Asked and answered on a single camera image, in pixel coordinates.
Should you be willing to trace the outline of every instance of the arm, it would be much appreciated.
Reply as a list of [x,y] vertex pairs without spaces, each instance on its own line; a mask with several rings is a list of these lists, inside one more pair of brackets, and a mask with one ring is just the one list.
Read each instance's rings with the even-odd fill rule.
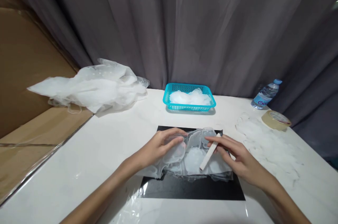
[[[278,180],[260,165],[242,143],[226,135],[206,137],[206,139],[210,141],[208,146],[212,144],[212,141],[218,142],[215,151],[222,155],[223,160],[239,177],[263,190],[281,215],[284,223],[310,223]],[[223,147],[228,149],[236,159],[233,160]]]
[[139,151],[122,162],[116,171],[90,194],[77,208],[75,208],[61,223],[80,224],[95,223],[111,203],[114,192],[122,184],[141,169],[155,163],[163,157],[173,146],[183,141],[177,137],[164,145],[164,141],[171,135],[186,133],[178,128],[158,131]]

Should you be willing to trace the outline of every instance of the hand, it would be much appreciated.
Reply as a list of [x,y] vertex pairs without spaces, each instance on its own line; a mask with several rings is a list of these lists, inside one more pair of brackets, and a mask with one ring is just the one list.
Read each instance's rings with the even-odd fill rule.
[[[208,143],[209,147],[212,141],[218,142],[216,151],[221,154],[223,160],[232,170],[248,183],[264,190],[270,182],[276,181],[275,177],[260,165],[242,143],[226,135],[222,137],[205,137],[205,139],[210,141]],[[223,147],[225,147],[236,160],[233,160]]]
[[157,131],[139,151],[131,156],[133,162],[140,164],[140,169],[156,163],[160,158],[165,156],[172,147],[183,142],[183,137],[176,137],[168,144],[165,144],[168,137],[175,134],[186,135],[187,133],[176,127],[165,131]]

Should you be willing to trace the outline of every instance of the gray curtain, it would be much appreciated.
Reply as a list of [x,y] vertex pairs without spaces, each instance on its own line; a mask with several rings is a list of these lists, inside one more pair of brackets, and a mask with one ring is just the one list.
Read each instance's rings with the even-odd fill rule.
[[338,9],[304,42],[271,109],[323,158],[338,157]]
[[[308,34],[336,0],[25,1],[81,67],[105,58],[130,66],[152,88],[198,83],[213,94],[253,97],[263,85],[287,79],[302,66],[296,58]],[[286,94],[299,86],[286,85],[273,106],[304,131],[306,123],[300,122],[310,114],[320,116],[323,108],[305,107],[306,95]],[[308,91],[317,87],[305,85]]]

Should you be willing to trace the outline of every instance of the tape roll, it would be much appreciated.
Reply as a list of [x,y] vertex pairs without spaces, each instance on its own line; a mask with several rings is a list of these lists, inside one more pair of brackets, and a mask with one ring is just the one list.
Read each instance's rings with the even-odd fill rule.
[[270,128],[284,130],[291,126],[290,120],[279,112],[269,110],[262,116],[262,121]]

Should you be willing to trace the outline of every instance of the cardboard box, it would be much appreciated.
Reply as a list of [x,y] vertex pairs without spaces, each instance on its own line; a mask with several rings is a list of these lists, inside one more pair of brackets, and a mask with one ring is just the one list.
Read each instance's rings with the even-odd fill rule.
[[1,138],[0,144],[58,145],[91,116],[86,108],[80,114],[70,114],[67,107],[52,107]]
[[0,206],[91,116],[52,107],[27,87],[78,67],[21,0],[0,0]]
[[0,203],[2,203],[30,171],[38,167],[55,146],[0,147]]

